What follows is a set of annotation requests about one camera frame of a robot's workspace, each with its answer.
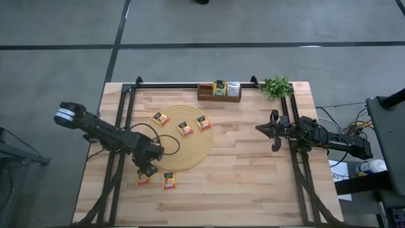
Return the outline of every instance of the gray floor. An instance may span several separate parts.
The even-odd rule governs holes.
[[[112,44],[123,3],[2,0],[0,45]],[[206,6],[193,0],[134,0],[122,39],[123,44],[332,41],[405,41],[405,16],[394,0],[212,0]],[[97,110],[110,55],[111,50],[0,51],[0,126],[52,157],[46,168],[33,166],[14,227],[70,223],[89,145],[80,131],[57,126],[53,115],[60,101]],[[315,104],[325,106],[402,89],[404,60],[400,46],[121,50],[112,81],[133,82],[137,76],[148,82],[248,80],[252,75],[261,80],[280,74],[310,81]],[[328,110],[345,125],[362,108]],[[374,133],[367,134],[381,158]],[[347,161],[358,160],[348,156]],[[364,194],[342,202],[345,220],[365,224],[373,217],[370,198]]]

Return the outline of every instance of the paper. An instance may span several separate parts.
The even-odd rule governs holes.
[[[329,160],[330,166],[335,165],[336,163],[337,163],[337,161]],[[347,164],[344,162],[340,162],[337,166],[330,168],[330,171],[332,172],[334,182],[349,179],[349,171],[347,170]],[[337,197],[340,200],[352,201],[351,194],[341,195],[341,196],[337,196]]]

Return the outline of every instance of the small wooden crate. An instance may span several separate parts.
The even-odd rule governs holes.
[[[222,101],[222,102],[240,102],[242,98],[242,89],[239,88],[239,96],[213,96],[212,84],[199,84],[197,90],[197,100],[199,101]]]

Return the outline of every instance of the bottle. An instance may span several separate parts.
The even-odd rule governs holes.
[[[381,159],[366,161],[356,166],[356,173],[359,177],[383,171],[387,171],[387,166],[385,165],[385,161]]]

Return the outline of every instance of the butcher block tabletop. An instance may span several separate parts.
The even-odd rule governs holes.
[[[317,118],[309,83],[292,84],[300,116]],[[121,88],[122,83],[107,83],[101,100],[100,118],[112,125]],[[175,172],[177,188],[167,190],[161,183],[167,170],[161,168],[150,183],[137,186],[137,167],[127,155],[115,225],[302,225],[289,144],[282,139],[280,151],[272,152],[273,140],[254,128],[269,122],[273,109],[282,113],[280,101],[266,98],[259,89],[243,88],[240,103],[198,101],[197,89],[136,89],[131,125],[148,122],[157,111],[170,105],[189,105],[209,118],[213,131],[211,151],[194,168]],[[289,99],[287,105],[293,122]],[[125,123],[125,119],[126,110],[121,122]],[[142,132],[142,127],[132,130]],[[89,155],[100,149],[100,144],[92,144]],[[332,214],[343,221],[326,151],[313,148],[308,154],[315,191]],[[107,161],[105,151],[86,163],[73,222],[82,219],[100,196]],[[109,217],[111,198],[112,194],[107,200],[105,219]],[[309,220],[313,221],[308,195],[306,203]]]

